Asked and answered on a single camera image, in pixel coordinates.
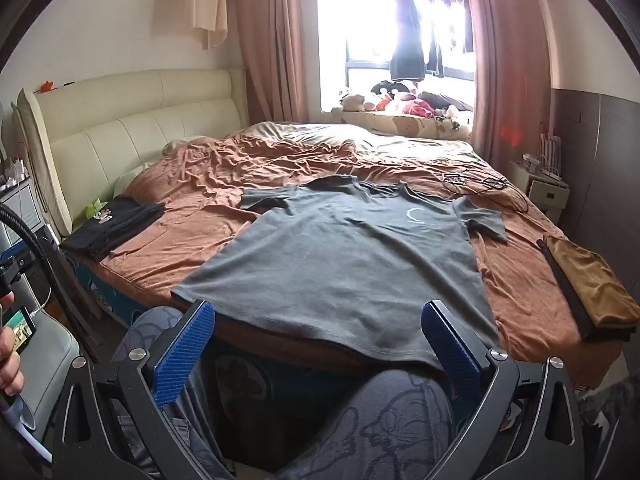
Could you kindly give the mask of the person's left hand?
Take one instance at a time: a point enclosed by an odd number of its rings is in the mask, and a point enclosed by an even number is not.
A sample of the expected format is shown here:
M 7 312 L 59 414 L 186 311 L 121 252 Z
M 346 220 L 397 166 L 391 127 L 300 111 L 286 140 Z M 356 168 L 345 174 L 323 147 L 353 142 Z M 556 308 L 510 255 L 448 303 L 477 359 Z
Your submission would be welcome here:
M 21 357 L 13 350 L 15 336 L 9 326 L 1 326 L 0 387 L 7 396 L 17 396 L 24 388 L 25 378 L 20 370 Z

